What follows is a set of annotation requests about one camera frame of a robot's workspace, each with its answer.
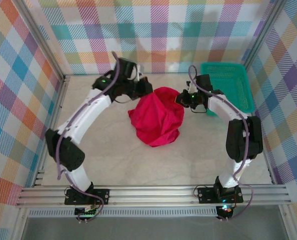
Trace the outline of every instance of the colorful plaid backdrop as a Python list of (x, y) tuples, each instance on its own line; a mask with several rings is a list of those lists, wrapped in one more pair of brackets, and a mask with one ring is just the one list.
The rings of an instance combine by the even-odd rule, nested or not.
[(25, 0), (66, 74), (104, 73), (111, 51), (146, 73), (241, 63), (275, 0)]
[(269, 161), (297, 214), (297, 0), (287, 1), (248, 76)]
[(0, 240), (32, 180), (59, 86), (11, 0), (0, 0)]

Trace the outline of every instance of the white floor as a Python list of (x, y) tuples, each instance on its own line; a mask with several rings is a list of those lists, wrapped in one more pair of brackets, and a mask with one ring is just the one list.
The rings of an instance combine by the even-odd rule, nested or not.
[[(148, 74), (153, 88), (171, 87), (182, 92), (187, 74)], [(77, 109), (97, 76), (71, 77), (58, 125)], [(127, 100), (121, 96), (119, 101)], [(114, 102), (88, 129), (79, 147), (85, 152), (84, 166), (95, 185), (197, 185), (213, 184), (227, 160), (227, 126), (217, 116), (185, 109), (180, 136), (169, 145), (152, 148), (142, 143), (131, 125), (128, 110), (138, 100)], [(43, 185), (68, 185), (65, 176), (57, 181), (54, 160), (48, 157)], [(241, 177), (248, 184), (271, 184), (263, 154)]]

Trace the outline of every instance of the aluminum rail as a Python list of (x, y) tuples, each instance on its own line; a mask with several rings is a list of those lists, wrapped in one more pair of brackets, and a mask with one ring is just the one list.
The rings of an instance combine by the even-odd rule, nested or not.
[(57, 76), (58, 79), (64, 81), (65, 74), (63, 73), (60, 64), (57, 62), (56, 58), (54, 57), (46, 39), (44, 38), (43, 34), (40, 31), (37, 23), (35, 22), (32, 13), (30, 12), (29, 8), (25, 4), (24, 0), (13, 0), (12, 1), (15, 7), (17, 8), (19, 14), (23, 18), (24, 22), (26, 23), (30, 33), (34, 37), (37, 45), (45, 55), (47, 61), (51, 65), (54, 74)]
[[(288, 205), (291, 203), (285, 185), (256, 184), (253, 206)], [(18, 199), (18, 208), (58, 208), (84, 207), (82, 205), (64, 205), (64, 191), (67, 186), (36, 186), (23, 188)], [(110, 189), (108, 207), (197, 207), (218, 206), (218, 203), (199, 204), (193, 195), (195, 185), (182, 186), (95, 186), (97, 189)], [(251, 190), (241, 187), (244, 202), (250, 201)]]

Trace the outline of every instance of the aluminum frame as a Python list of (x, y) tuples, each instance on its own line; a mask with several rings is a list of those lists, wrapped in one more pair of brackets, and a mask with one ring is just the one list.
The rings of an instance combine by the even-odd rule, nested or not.
[(52, 51), (49, 48), (43, 34), (40, 31), (37, 23), (35, 22), (30, 10), (28, 9), (27, 5), (24, 3), (23, 0), (13, 0), (12, 1), (15, 7), (17, 8), (19, 14), (22, 16), (24, 22), (26, 23), (29, 31), (35, 38), (37, 45), (41, 48), (42, 52), (44, 53), (46, 59), (48, 60), (49, 64), (53, 68), (55, 75), (64, 81), (65, 74), (63, 73), (59, 63), (57, 62), (56, 58), (54, 57)]
[(275, 21), (278, 19), (280, 13), (282, 12), (287, 0), (276, 0), (274, 3), (274, 6), (272, 7), (271, 12), (268, 15), (268, 18), (266, 19), (262, 30), (260, 31), (258, 37), (255, 40), (255, 43), (252, 46), (252, 49), (250, 53), (248, 54), (247, 58), (245, 59), (244, 66), (246, 68), (246, 71), (248, 71), (254, 62), (256, 56), (258, 55), (261, 46), (267, 39), (268, 35), (270, 34), (270, 31), (272, 30)]
[[(53, 110), (54, 112), (52, 114), (52, 118), (51, 118), (51, 121), (49, 124), (50, 128), (55, 128), (58, 123), (58, 119), (61, 114), (61, 109), (63, 106), (63, 102), (64, 102), (64, 98), (65, 98), (65, 95), (66, 95), (66, 92), (68, 89), (69, 82), (70, 82), (70, 77), (66, 77), (59, 87), (58, 97), (57, 97), (55, 107)], [(45, 161), (47, 159), (47, 154), (49, 154), (48, 146), (44, 139), (43, 146), (42, 146), (42, 152), (39, 155), (39, 159), (37, 161), (38, 167), (35, 169), (34, 174), (33, 174), (33, 176), (35, 176), (35, 178), (31, 182), (32, 188), (36, 185), (36, 182), (40, 183), (39, 185), (42, 184), (43, 176), (38, 177), (38, 174), (40, 171), (42, 171), (44, 173), (43, 169), (44, 169)]]
[[(252, 205), (287, 205), (291, 203), (285, 185), (255, 184)], [(23, 188), (18, 199), (19, 208), (68, 208), (86, 207), (83, 205), (64, 205), (67, 186), (39, 186)], [(219, 206), (218, 203), (199, 204), (193, 195), (195, 185), (179, 186), (95, 186), (99, 189), (110, 189), (108, 207), (198, 207)], [(241, 187), (244, 202), (250, 201), (251, 190)]]
[[(71, 218), (75, 215), (74, 207), (46, 207), (29, 209), (29, 218)], [(175, 217), (216, 217), (215, 206), (187, 207), (110, 207), (106, 206), (98, 217), (119, 218), (175, 218)]]

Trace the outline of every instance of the black mounting plate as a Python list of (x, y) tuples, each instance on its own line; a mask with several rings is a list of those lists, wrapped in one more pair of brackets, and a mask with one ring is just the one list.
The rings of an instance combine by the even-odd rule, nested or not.
[[(91, 190), (88, 190), (87, 193), (98, 196), (103, 199), (104, 205), (109, 204), (109, 198), (110, 198), (110, 190), (109, 189), (97, 189), (93, 188)], [(94, 197), (82, 195), (81, 193), (77, 192), (75, 189), (68, 189), (65, 193), (65, 205), (93, 205), (94, 200), (95, 203), (102, 204), (99, 199), (95, 199)]]
[[(199, 187), (197, 189), (197, 196), (198, 196), (198, 203), (200, 204), (219, 204), (219, 203), (235, 204), (235, 199), (233, 196), (227, 197), (224, 202), (219, 201), (212, 187)], [(239, 187), (236, 189), (235, 198), (236, 198), (237, 204), (243, 203), (244, 201), (242, 196), (242, 191)]]

